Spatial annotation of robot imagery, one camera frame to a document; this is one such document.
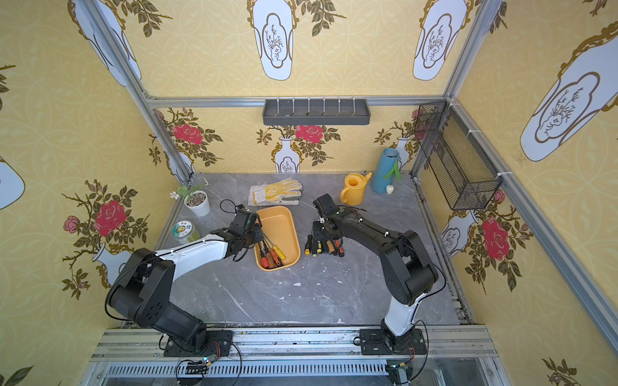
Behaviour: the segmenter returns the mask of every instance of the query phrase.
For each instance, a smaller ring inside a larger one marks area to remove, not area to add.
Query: metal mesh basket
[[[449,207],[484,209],[502,177],[457,113],[446,102],[421,105],[414,131]]]

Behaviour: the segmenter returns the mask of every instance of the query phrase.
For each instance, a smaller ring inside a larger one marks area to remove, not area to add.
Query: orange tray
[[[286,256],[285,260],[281,260],[281,267],[266,269],[262,267],[260,259],[260,249],[256,244],[253,247],[255,253],[255,262],[263,271],[271,272],[278,269],[288,268],[296,264],[300,259],[300,244],[296,236],[296,227],[290,209],[285,206],[271,206],[270,208],[261,209],[257,212],[262,221],[262,231],[272,242],[281,249]]]

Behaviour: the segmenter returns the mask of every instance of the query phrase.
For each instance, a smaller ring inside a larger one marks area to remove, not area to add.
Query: table top
[[[315,198],[329,193],[339,202],[346,174],[198,174],[195,180],[206,178],[211,211],[196,217],[184,205],[177,221],[189,220],[202,236],[228,227],[233,214],[219,208],[224,199],[247,206],[252,185],[273,183],[287,177],[303,185],[299,205],[288,206],[294,218],[301,248],[311,232],[311,223],[318,219],[312,205]],[[358,207],[363,215],[387,228],[399,232],[413,230],[423,240],[430,258],[437,264],[434,247],[423,221],[412,181],[403,176],[395,181],[391,195],[379,194],[367,187],[365,199]],[[232,205],[224,206],[230,211]],[[249,206],[256,211],[264,207]],[[164,247],[179,245],[168,237]],[[195,269],[172,285],[170,299],[178,307],[205,322],[230,322],[243,325],[303,323],[303,324],[379,324],[386,315],[391,294],[384,283],[379,258],[354,240],[344,241],[345,256],[301,254],[295,265],[278,271],[265,272],[255,261],[253,250],[239,262],[231,258],[211,262]],[[442,286],[440,277],[434,290]],[[451,294],[447,289],[421,303],[417,314],[427,324],[459,324]]]

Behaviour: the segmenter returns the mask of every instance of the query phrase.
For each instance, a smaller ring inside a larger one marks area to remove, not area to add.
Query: wallpaper
[[[164,97],[442,94],[480,1],[104,3]]]
[[[273,173],[375,170],[384,148],[409,170],[419,150],[415,106],[372,107],[367,126],[264,126],[260,108],[161,109],[169,136],[197,172]],[[154,164],[158,149],[151,147]],[[282,170],[283,155],[294,166]]]
[[[504,192],[484,211],[452,212],[430,170],[420,181],[472,313],[487,325],[510,383],[616,384],[618,358]]]
[[[131,250],[154,247],[177,183],[151,166],[150,129],[66,1],[0,15],[0,374],[77,385],[117,325],[106,287]]]
[[[618,306],[618,4],[513,2],[506,22],[458,98]]]

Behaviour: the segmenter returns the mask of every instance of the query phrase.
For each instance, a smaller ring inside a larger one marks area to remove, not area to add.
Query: hook rack
[[[366,99],[340,96],[311,97],[307,104],[296,106],[296,97],[267,99],[264,104],[265,125],[368,125],[371,112]]]

